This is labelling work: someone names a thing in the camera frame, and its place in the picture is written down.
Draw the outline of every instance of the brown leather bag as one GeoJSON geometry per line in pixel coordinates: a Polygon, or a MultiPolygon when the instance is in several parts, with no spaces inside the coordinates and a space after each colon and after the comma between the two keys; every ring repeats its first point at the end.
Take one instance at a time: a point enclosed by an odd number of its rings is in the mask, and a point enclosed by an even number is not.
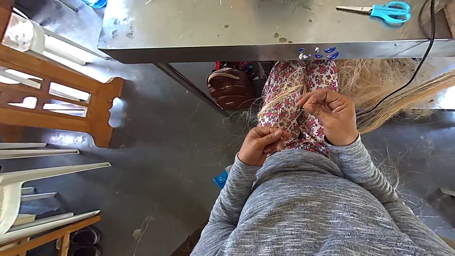
{"type": "Polygon", "coordinates": [[[245,109],[254,102],[254,86],[238,69],[226,67],[209,74],[207,86],[210,95],[223,109],[245,109]]]}

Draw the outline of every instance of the stainless steel table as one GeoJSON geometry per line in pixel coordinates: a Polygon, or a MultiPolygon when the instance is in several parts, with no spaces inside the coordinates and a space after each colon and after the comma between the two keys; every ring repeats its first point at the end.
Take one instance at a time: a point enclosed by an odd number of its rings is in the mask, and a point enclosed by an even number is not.
{"type": "MultiPolygon", "coordinates": [[[[113,0],[107,4],[98,48],[123,63],[154,63],[227,115],[168,63],[293,60],[301,48],[312,60],[316,47],[321,58],[332,47],[338,58],[421,57],[428,46],[417,19],[424,0],[406,2],[412,18],[392,27],[335,9],[372,6],[378,0],[113,0]]],[[[455,56],[444,14],[436,19],[438,39],[430,56],[455,56]]]]}

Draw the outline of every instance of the lap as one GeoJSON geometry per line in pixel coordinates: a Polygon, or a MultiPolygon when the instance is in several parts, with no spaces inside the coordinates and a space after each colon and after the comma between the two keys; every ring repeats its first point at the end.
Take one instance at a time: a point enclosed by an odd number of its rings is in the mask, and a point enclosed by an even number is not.
{"type": "Polygon", "coordinates": [[[291,133],[283,148],[299,148],[330,157],[320,121],[295,106],[302,93],[317,89],[338,91],[335,61],[278,61],[264,86],[264,109],[258,126],[273,126],[291,133]]]}

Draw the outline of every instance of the blue scissors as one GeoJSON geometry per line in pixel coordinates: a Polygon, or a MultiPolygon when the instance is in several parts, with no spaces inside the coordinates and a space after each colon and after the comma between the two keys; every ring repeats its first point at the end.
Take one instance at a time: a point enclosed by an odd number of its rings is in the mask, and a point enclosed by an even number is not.
{"type": "Polygon", "coordinates": [[[401,1],[392,1],[385,5],[373,5],[372,7],[337,6],[337,10],[358,12],[379,17],[392,25],[407,22],[411,18],[411,6],[401,1]]]}

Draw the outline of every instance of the black cable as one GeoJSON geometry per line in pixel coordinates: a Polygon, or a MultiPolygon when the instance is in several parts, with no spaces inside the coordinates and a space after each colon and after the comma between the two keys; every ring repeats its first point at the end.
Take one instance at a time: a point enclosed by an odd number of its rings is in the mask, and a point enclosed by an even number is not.
{"type": "MultiPolygon", "coordinates": [[[[422,8],[420,9],[421,12],[423,10],[423,8],[425,7],[426,3],[428,2],[428,0],[425,1],[425,3],[423,4],[422,8]]],[[[366,111],[362,111],[362,112],[359,112],[358,114],[356,114],[357,117],[359,116],[362,116],[362,115],[365,115],[365,114],[368,114],[370,112],[372,112],[375,108],[377,108],[384,100],[386,100],[388,97],[392,96],[393,94],[395,94],[396,92],[404,89],[406,86],[410,85],[412,83],[412,81],[414,80],[414,78],[416,77],[417,75],[417,72],[419,72],[419,69],[422,67],[422,65],[424,64],[424,61],[425,59],[427,58],[428,54],[430,53],[430,50],[433,46],[433,43],[435,41],[435,35],[436,35],[436,19],[435,19],[435,0],[431,0],[430,2],[430,16],[431,16],[431,38],[430,38],[430,43],[428,44],[428,48],[424,54],[424,56],[422,57],[422,60],[420,61],[419,65],[417,66],[417,68],[415,69],[414,71],[414,74],[412,75],[411,79],[409,80],[409,82],[407,82],[405,85],[403,85],[402,87],[396,89],[395,91],[391,92],[389,95],[385,96],[382,100],[380,100],[374,107],[372,107],[371,109],[369,110],[366,110],[366,111]]]]}

